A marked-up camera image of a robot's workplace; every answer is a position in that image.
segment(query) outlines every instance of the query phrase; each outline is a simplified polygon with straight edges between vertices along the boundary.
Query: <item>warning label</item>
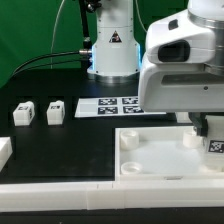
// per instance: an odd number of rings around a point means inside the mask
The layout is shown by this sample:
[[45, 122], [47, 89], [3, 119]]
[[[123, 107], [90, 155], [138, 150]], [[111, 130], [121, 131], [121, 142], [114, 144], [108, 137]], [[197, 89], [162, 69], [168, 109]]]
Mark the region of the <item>warning label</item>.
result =
[[110, 43], [122, 43], [121, 38], [117, 31], [115, 30], [113, 36], [110, 39]]

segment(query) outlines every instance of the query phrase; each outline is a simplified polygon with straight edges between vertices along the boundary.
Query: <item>circular hole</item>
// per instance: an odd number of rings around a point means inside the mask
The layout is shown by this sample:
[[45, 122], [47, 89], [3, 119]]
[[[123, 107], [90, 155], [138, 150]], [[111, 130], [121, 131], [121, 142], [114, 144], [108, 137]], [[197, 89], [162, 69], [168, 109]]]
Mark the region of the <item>circular hole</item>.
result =
[[121, 173], [124, 175], [139, 174], [142, 172], [142, 165], [135, 162], [127, 162], [121, 166]]

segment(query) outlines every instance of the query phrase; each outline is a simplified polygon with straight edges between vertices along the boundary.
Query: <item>black and white pattern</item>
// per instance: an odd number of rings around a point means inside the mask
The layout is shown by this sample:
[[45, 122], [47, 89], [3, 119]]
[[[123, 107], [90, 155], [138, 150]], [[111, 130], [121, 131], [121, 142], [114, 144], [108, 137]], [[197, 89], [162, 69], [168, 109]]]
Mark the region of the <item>black and white pattern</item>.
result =
[[210, 141], [209, 150], [211, 153], [224, 153], [224, 142], [223, 141]]
[[30, 114], [30, 119], [31, 119], [33, 117], [32, 110], [31, 109], [29, 110], [29, 114]]
[[60, 106], [52, 106], [51, 109], [52, 110], [57, 110], [57, 109], [60, 109]]
[[126, 97], [122, 98], [122, 103], [124, 105], [137, 104], [138, 105], [138, 97]]
[[98, 115], [113, 115], [118, 114], [118, 107], [99, 107]]
[[144, 111], [138, 106], [126, 106], [123, 107], [125, 114], [142, 114]]
[[18, 110], [27, 110], [27, 109], [28, 109], [28, 107], [26, 107], [26, 106], [25, 107], [19, 107], [18, 108]]
[[109, 106], [109, 105], [117, 105], [117, 99], [99, 99], [100, 106]]

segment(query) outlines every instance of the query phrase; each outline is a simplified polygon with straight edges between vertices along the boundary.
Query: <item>cable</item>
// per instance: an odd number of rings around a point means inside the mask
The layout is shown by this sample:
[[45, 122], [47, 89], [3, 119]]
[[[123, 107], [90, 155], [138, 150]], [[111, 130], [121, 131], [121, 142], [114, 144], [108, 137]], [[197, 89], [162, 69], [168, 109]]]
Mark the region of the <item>cable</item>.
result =
[[139, 22], [141, 24], [142, 29], [147, 33], [147, 30], [144, 27], [144, 24], [142, 22], [142, 18], [141, 18], [141, 15], [140, 15], [138, 0], [135, 0], [135, 4], [136, 4], [136, 10], [137, 10], [137, 15], [138, 15], [138, 20], [139, 20]]
[[60, 5], [59, 10], [58, 10], [58, 13], [57, 13], [57, 16], [56, 16], [56, 20], [55, 20], [55, 24], [54, 24], [54, 30], [53, 30], [53, 36], [52, 36], [52, 43], [51, 43], [51, 54], [53, 53], [53, 50], [54, 50], [54, 43], [55, 43], [55, 36], [56, 36], [57, 28], [58, 28], [58, 22], [59, 22], [63, 7], [65, 5], [65, 1], [66, 0], [62, 0], [61, 5]]
[[45, 66], [49, 66], [49, 65], [58, 65], [58, 64], [65, 64], [65, 63], [71, 63], [71, 62], [80, 62], [80, 61], [88, 61], [88, 59], [73, 59], [73, 60], [68, 60], [68, 61], [59, 61], [59, 62], [35, 65], [35, 66], [29, 67], [29, 68], [22, 69], [22, 70], [17, 71], [17, 72], [13, 72], [13, 74], [10, 77], [10, 79], [15, 77], [15, 76], [17, 76], [21, 72], [25, 72], [25, 71], [28, 71], [28, 70], [31, 70], [31, 69], [45, 67]]
[[61, 52], [61, 53], [41, 55], [41, 56], [38, 56], [36, 58], [30, 59], [30, 60], [24, 62], [22, 65], [20, 65], [18, 68], [16, 68], [14, 70], [13, 74], [17, 73], [18, 71], [22, 70], [22, 68], [24, 68], [25, 66], [27, 66], [27, 65], [29, 65], [33, 62], [36, 62], [36, 61], [39, 61], [39, 60], [42, 60], [42, 59], [45, 59], [45, 58], [55, 58], [55, 57], [62, 57], [62, 56], [75, 55], [75, 54], [79, 54], [79, 51]]

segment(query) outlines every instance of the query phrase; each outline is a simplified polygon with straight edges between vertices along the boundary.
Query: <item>small white block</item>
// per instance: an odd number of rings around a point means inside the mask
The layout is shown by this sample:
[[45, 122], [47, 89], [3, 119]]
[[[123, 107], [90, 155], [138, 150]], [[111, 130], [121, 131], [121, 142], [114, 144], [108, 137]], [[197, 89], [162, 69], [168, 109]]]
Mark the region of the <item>small white block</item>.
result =
[[28, 126], [35, 116], [34, 104], [30, 101], [20, 103], [13, 112], [15, 126]]
[[0, 172], [12, 154], [10, 138], [0, 138]]
[[62, 101], [50, 103], [47, 110], [48, 125], [61, 125], [65, 117], [65, 105]]

